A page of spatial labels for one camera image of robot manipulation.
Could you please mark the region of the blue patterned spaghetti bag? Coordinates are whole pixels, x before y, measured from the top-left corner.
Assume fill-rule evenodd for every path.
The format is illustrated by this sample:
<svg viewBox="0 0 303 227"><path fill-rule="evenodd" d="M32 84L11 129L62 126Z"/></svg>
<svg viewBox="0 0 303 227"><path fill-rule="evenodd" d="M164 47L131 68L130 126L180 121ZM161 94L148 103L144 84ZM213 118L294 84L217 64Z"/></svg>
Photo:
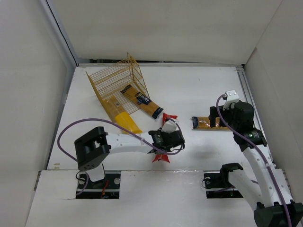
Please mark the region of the blue patterned spaghetti bag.
<svg viewBox="0 0 303 227"><path fill-rule="evenodd" d="M198 116L192 116L192 129L193 130L221 130L221 131L228 131L229 129L227 127L220 126L220 118L217 117L215 119L215 126L211 127L210 120L208 117L198 117Z"/></svg>

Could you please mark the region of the red white spaghetti bag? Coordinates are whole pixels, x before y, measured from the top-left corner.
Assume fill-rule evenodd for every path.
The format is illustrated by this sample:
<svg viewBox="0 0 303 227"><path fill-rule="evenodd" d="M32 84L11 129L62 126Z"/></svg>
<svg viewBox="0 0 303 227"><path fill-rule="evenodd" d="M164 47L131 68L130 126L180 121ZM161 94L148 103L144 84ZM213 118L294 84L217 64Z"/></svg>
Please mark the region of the red white spaghetti bag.
<svg viewBox="0 0 303 227"><path fill-rule="evenodd" d="M162 125L164 125L165 122L169 118L177 119L178 116L177 115L171 115L171 114L163 113L163 115L162 115ZM157 154L157 155L155 155L155 158L154 158L154 160L152 162L154 163L156 161L164 161L164 162L170 163L168 155L164 155L164 154Z"/></svg>

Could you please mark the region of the yellow spaghetti bag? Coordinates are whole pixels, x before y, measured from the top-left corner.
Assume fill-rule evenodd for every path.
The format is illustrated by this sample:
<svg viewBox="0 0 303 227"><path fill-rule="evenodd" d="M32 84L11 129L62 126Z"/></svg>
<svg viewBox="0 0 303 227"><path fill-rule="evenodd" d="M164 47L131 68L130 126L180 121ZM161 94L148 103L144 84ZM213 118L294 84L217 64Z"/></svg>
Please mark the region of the yellow spaghetti bag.
<svg viewBox="0 0 303 227"><path fill-rule="evenodd" d="M115 96L111 96L109 99L105 100L103 102L103 107L112 122L117 123L119 126L132 133L142 133L142 130L133 121L129 113L124 109Z"/></svg>

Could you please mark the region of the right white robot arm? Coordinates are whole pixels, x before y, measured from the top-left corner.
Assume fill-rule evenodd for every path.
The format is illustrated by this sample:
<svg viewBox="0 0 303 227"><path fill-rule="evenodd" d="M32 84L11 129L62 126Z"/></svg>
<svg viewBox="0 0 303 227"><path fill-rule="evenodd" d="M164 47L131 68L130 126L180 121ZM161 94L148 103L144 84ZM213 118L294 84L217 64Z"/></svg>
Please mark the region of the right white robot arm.
<svg viewBox="0 0 303 227"><path fill-rule="evenodd" d="M220 124L229 128L235 142L248 160L257 182L253 183L242 168L228 174L235 186L253 210L258 227L295 227L303 217L303 205L295 202L283 171L275 168L267 141L254 127L254 108L238 98L221 95L223 106L217 106Z"/></svg>

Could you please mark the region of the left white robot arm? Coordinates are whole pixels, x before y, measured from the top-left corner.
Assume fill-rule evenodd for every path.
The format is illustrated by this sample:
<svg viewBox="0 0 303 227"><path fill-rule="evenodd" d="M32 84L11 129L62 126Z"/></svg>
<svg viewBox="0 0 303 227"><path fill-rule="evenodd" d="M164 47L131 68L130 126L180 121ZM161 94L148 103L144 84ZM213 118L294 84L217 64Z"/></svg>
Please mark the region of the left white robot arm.
<svg viewBox="0 0 303 227"><path fill-rule="evenodd" d="M185 148L186 141L176 119L168 118L163 127L138 134L105 119L86 118L76 123L90 121L108 123L125 132L112 134L99 126L75 140L78 170L95 187L105 181L105 174L101 173L104 168L100 165L110 154L140 152L172 156Z"/></svg>

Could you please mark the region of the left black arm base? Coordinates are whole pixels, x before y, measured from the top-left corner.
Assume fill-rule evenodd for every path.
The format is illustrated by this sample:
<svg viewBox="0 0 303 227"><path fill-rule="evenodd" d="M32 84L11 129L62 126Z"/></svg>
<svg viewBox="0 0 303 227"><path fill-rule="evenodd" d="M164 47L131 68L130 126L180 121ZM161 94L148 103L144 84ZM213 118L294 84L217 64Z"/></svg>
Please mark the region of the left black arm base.
<svg viewBox="0 0 303 227"><path fill-rule="evenodd" d="M92 182L87 175L77 173L78 180L76 199L119 199L121 171L106 171L105 176L98 182Z"/></svg>

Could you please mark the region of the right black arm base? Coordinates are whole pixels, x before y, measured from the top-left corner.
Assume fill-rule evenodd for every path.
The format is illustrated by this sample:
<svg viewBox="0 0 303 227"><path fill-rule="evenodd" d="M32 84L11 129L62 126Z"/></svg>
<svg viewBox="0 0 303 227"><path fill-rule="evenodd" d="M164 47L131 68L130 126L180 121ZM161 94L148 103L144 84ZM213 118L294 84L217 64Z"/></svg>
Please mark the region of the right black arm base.
<svg viewBox="0 0 303 227"><path fill-rule="evenodd" d="M205 188L208 199L243 198L237 188L222 180L220 171L204 171L201 185Z"/></svg>

